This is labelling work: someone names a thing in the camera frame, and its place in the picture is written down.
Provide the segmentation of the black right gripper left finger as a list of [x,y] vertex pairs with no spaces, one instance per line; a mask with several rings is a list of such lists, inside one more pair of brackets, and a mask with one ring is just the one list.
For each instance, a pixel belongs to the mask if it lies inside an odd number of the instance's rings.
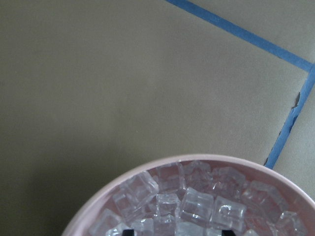
[[122,236],[134,236],[134,229],[125,229],[125,230],[123,230]]

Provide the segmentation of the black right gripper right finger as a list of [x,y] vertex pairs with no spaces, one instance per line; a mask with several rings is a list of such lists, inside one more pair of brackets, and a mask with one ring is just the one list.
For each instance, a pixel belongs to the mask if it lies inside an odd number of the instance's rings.
[[221,236],[234,236],[234,232],[232,230],[222,230]]

